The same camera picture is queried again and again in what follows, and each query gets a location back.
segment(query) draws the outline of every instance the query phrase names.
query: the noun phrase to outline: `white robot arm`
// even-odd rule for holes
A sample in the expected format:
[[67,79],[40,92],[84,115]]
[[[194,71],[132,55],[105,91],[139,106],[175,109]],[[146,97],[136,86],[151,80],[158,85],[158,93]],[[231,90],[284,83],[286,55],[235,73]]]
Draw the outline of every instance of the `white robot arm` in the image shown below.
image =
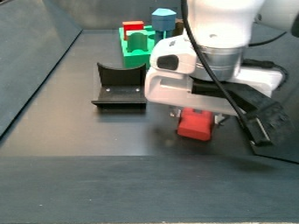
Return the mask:
[[[296,0],[183,0],[188,3],[188,21],[196,47],[207,60],[219,81],[246,84],[259,93],[271,97],[283,75],[275,69],[243,67],[242,55],[251,40],[255,19],[260,24],[290,31],[298,36]],[[270,17],[268,11],[278,5],[290,11]],[[204,85],[211,75],[196,57],[194,43],[188,35],[162,40],[152,52],[151,68],[146,77],[144,94],[150,101],[163,104],[204,109],[226,115],[236,115],[236,110],[226,98],[216,94],[202,94],[195,82]],[[266,140],[270,137],[260,121]]]

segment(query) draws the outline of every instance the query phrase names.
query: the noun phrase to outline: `red block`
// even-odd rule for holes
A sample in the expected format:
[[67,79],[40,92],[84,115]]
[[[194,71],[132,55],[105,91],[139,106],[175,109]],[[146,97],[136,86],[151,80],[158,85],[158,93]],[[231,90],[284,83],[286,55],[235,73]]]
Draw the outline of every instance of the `red block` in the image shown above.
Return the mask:
[[182,111],[182,120],[179,123],[178,134],[184,137],[195,138],[202,141],[211,140],[211,125],[214,124],[214,115],[203,110],[194,112],[192,108],[184,108]]
[[143,21],[128,21],[123,22],[124,27],[124,40],[127,40],[127,31],[140,31],[146,28]]

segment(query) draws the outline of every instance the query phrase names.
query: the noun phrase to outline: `black holder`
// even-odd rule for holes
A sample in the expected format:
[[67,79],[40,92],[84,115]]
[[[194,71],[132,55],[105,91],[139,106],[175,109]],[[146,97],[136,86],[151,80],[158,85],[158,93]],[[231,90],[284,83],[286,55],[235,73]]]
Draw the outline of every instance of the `black holder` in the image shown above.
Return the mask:
[[115,69],[97,63],[101,83],[99,97],[92,103],[100,109],[146,110],[146,64],[130,69]]

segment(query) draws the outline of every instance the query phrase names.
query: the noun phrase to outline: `black bracket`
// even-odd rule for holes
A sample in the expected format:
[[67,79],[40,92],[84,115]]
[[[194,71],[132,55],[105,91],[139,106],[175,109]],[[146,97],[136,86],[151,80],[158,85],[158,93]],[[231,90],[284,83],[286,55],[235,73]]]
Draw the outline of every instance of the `black bracket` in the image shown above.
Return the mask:
[[[247,121],[242,123],[250,141],[256,146],[278,144],[295,131],[290,117],[279,102],[258,92],[251,86],[238,83],[222,83],[238,106],[247,112]],[[224,98],[212,82],[194,79],[192,91],[196,95]]]
[[101,83],[99,97],[92,103],[100,109],[146,109],[146,65],[115,69],[97,63]]

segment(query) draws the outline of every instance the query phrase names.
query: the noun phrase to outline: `cable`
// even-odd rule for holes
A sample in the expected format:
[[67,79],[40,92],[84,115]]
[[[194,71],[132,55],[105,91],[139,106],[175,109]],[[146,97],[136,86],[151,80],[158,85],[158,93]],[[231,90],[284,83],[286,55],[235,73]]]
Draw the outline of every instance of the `cable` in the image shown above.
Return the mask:
[[191,40],[191,45],[192,45],[194,51],[196,52],[196,55],[198,55],[198,57],[200,59],[200,63],[203,65],[203,67],[204,67],[204,69],[206,69],[211,79],[214,80],[214,82],[215,82],[220,92],[224,94],[231,107],[235,109],[240,122],[243,124],[246,124],[248,119],[246,118],[244,114],[242,113],[239,105],[236,104],[236,102],[231,98],[228,91],[226,90],[226,88],[220,84],[220,81],[219,81],[216,75],[214,74],[214,72],[211,70],[211,67],[210,67],[210,65],[207,63],[207,60],[204,59],[202,50],[200,50],[200,48],[199,48],[199,46],[196,44],[195,38],[192,36],[192,30],[191,30],[190,23],[188,23],[188,18],[187,18],[187,0],[182,0],[182,19],[183,19],[184,29],[187,31],[187,34],[188,34],[188,37],[190,37],[190,40]]
[[270,40],[248,44],[247,46],[262,46],[262,45],[266,45],[266,44],[274,42],[275,40],[280,39],[284,35],[286,35],[286,32],[283,32],[280,35],[278,35],[275,38],[271,38]]

